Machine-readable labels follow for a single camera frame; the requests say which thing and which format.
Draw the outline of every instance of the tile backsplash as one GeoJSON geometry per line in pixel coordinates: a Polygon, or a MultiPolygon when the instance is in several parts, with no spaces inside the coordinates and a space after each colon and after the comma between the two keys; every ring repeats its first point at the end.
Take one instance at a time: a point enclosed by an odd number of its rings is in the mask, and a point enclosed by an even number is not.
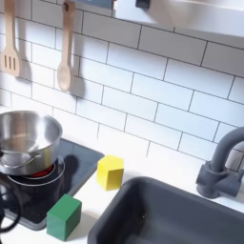
{"type": "MultiPolygon", "coordinates": [[[[16,0],[21,77],[0,71],[0,112],[57,118],[64,135],[107,153],[156,160],[210,160],[227,132],[244,126],[244,40],[145,26],[76,4],[71,90],[61,92],[63,0],[16,0]]],[[[5,47],[0,0],[0,52],[5,47]]],[[[227,166],[237,171],[244,143],[227,166]]]]}

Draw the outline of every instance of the cable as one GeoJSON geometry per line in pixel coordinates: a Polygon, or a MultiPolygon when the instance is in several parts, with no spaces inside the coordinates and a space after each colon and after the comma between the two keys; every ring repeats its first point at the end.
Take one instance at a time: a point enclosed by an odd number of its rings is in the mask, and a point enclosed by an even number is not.
{"type": "Polygon", "coordinates": [[[4,227],[4,228],[1,228],[1,224],[2,224],[2,221],[3,219],[0,221],[0,234],[2,233],[7,233],[9,232],[10,230],[12,230],[19,222],[20,220],[20,217],[21,217],[21,205],[20,205],[20,202],[18,200],[18,197],[17,195],[15,194],[15,192],[11,189],[11,187],[7,186],[5,183],[1,182],[1,184],[3,184],[6,189],[10,192],[10,194],[13,196],[15,202],[16,202],[16,208],[17,208],[17,216],[16,218],[14,219],[14,221],[8,226],[8,227],[4,227]]]}

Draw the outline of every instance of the red burner light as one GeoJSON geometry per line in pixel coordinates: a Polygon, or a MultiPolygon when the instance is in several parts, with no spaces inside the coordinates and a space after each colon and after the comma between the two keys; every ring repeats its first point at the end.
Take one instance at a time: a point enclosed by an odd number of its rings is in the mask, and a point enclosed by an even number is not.
{"type": "Polygon", "coordinates": [[[50,166],[49,168],[45,169],[44,171],[42,171],[42,172],[38,172],[38,173],[34,173],[34,174],[31,174],[31,175],[29,175],[28,177],[31,177],[31,178],[38,178],[38,177],[46,176],[46,175],[48,175],[48,174],[52,171],[53,167],[54,167],[54,166],[52,165],[52,166],[50,166]]]}

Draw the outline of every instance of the pot handle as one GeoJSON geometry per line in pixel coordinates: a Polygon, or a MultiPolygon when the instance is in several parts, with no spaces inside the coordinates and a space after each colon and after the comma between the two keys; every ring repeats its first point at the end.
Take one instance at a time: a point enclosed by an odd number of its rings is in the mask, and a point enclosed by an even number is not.
{"type": "Polygon", "coordinates": [[[2,159],[0,158],[0,165],[3,166],[3,167],[6,168],[6,169],[12,169],[12,170],[14,170],[14,169],[18,169],[18,168],[21,168],[21,167],[23,167],[23,166],[26,166],[26,165],[30,164],[34,159],[36,159],[36,158],[38,158],[38,157],[40,157],[40,156],[41,156],[40,154],[37,154],[37,155],[35,155],[33,158],[31,158],[30,160],[28,160],[27,162],[25,162],[24,164],[22,164],[22,165],[18,165],[18,166],[11,166],[11,165],[5,163],[4,160],[2,160],[2,159]]]}

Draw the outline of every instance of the pot rim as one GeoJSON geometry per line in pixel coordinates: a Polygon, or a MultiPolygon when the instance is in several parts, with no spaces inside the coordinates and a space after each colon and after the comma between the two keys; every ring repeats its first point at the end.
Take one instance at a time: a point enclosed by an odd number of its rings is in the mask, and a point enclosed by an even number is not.
{"type": "Polygon", "coordinates": [[[50,119],[51,121],[53,121],[57,125],[60,133],[57,136],[57,138],[55,140],[53,140],[53,142],[51,144],[49,144],[47,147],[41,148],[41,149],[36,150],[34,152],[8,151],[8,150],[2,150],[1,147],[0,147],[0,152],[2,152],[2,153],[8,153],[8,154],[23,154],[23,153],[25,153],[25,154],[37,154],[38,152],[43,151],[43,150],[51,147],[53,144],[55,144],[57,141],[59,141],[61,139],[62,135],[63,135],[63,128],[62,128],[61,124],[59,123],[59,121],[57,119],[55,119],[54,117],[52,117],[52,116],[50,116],[50,115],[48,115],[48,114],[46,114],[44,112],[35,112],[35,111],[9,111],[9,112],[3,112],[3,113],[1,113],[0,114],[0,117],[2,115],[8,114],[8,113],[32,113],[32,114],[41,115],[43,117],[47,117],[48,119],[50,119]]]}

